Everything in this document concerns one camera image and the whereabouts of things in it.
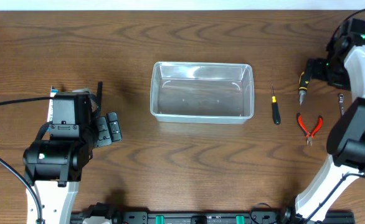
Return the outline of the thin black yellow screwdriver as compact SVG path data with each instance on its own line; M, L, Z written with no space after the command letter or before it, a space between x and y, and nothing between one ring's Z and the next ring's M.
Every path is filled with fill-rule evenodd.
M271 90L272 90L272 118L273 118L273 122L276 125L279 125L281 123L281 117L280 117L280 112L278 109L277 98L274 94L273 85L271 85Z

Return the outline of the silver wrench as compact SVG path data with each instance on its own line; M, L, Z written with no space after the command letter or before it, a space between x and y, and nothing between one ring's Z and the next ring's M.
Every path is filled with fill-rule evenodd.
M340 110L341 116L343 116L345 110L344 110L344 95L342 93L338 94L338 100L339 100L339 102L338 102L339 110Z

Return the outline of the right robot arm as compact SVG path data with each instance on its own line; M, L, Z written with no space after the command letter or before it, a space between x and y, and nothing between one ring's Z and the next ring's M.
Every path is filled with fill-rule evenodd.
M365 34L335 37L328 57L311 60L300 77L300 90L313 75L350 90L353 102L331 129L327 158L309 186L281 214L280 223L322 223L337 198L355 180L365 179Z

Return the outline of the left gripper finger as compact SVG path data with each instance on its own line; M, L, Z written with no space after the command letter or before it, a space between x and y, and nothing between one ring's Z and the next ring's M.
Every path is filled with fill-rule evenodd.
M97 125L98 129L98 139L97 143L95 144L96 148L109 146L112 143L111 136L110 136L110 130L108 127L107 119L102 116L99 117L95 124Z
M113 142L121 141L122 135L117 114L115 112L108 113L107 120L108 120L111 140Z

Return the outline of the blue white screwdriver box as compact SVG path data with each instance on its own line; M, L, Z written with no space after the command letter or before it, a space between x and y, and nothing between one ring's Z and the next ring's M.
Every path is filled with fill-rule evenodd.
M53 97L58 93L59 91L54 87L51 86L50 88L50 100L49 100L49 109L48 109L48 113L47 113L47 122L51 122L53 120L53 113L54 113L54 101L53 101Z

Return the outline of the stubby yellow black screwdriver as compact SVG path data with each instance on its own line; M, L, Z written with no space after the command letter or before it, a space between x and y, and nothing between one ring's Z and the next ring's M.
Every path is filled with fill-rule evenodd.
M299 104L302 105L307 93L308 84L310 82L309 74L307 72L303 72L299 77Z

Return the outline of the clear plastic container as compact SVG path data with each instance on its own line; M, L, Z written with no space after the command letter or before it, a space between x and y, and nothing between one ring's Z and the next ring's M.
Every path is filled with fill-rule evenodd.
M254 111L254 76L248 64L154 64L150 112L160 122L244 124Z

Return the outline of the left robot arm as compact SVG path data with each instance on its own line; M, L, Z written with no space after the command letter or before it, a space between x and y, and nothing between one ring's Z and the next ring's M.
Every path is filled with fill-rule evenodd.
M53 117L50 139L36 139L25 150L25 178L41 203L46 223L69 223L82 169L93 158L93 150L121 141L115 112L95 119Z

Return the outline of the small black orange hammer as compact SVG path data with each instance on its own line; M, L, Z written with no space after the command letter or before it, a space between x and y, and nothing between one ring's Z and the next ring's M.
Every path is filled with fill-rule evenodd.
M102 109L102 90L103 90L103 82L98 82L97 85L97 94L92 98L95 102L97 108L95 110L95 117L99 117L101 115Z

